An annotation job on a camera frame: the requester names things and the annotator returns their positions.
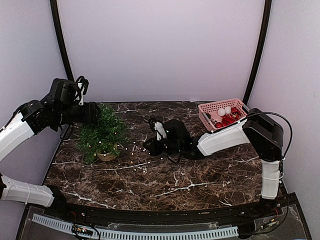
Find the small green christmas tree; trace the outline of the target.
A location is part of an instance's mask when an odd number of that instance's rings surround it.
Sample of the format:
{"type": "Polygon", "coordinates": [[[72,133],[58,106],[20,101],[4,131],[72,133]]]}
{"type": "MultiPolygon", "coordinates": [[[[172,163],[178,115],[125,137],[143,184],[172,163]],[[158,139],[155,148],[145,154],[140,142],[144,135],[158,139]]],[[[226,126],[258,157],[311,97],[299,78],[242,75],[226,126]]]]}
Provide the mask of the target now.
{"type": "Polygon", "coordinates": [[[109,106],[101,104],[100,117],[96,123],[80,127],[77,148],[83,153],[84,163],[93,164],[97,160],[109,162],[120,155],[119,144],[126,142],[125,123],[109,106]]]}

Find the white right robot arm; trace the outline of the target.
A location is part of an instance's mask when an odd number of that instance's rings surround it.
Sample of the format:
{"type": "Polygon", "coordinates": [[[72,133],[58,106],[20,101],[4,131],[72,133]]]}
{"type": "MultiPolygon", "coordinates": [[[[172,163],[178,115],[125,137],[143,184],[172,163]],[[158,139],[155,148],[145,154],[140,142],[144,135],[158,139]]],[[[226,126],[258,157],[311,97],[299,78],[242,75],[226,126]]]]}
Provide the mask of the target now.
{"type": "Polygon", "coordinates": [[[161,122],[148,121],[155,137],[146,140],[143,147],[152,156],[178,154],[188,160],[200,160],[219,151],[244,144],[252,145],[262,163],[262,201],[255,205],[255,213],[266,217],[275,208],[281,180],[283,127],[270,118],[269,112],[252,108],[248,115],[229,126],[207,131],[192,137],[185,124],[178,119],[161,122]]]}

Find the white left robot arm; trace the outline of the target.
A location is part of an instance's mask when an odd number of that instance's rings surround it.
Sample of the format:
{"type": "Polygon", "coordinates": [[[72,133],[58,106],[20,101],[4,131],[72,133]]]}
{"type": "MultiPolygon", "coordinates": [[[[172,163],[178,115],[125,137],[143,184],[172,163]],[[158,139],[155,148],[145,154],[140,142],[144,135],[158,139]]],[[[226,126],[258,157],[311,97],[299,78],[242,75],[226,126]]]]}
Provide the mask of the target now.
{"type": "MultiPolygon", "coordinates": [[[[96,102],[84,101],[88,86],[84,76],[75,81],[55,78],[45,97],[20,105],[0,129],[0,159],[6,159],[46,128],[57,132],[64,125],[96,123],[101,109],[96,102]]],[[[60,218],[67,218],[71,213],[56,186],[31,184],[4,174],[0,176],[0,199],[51,208],[60,218]]]]}

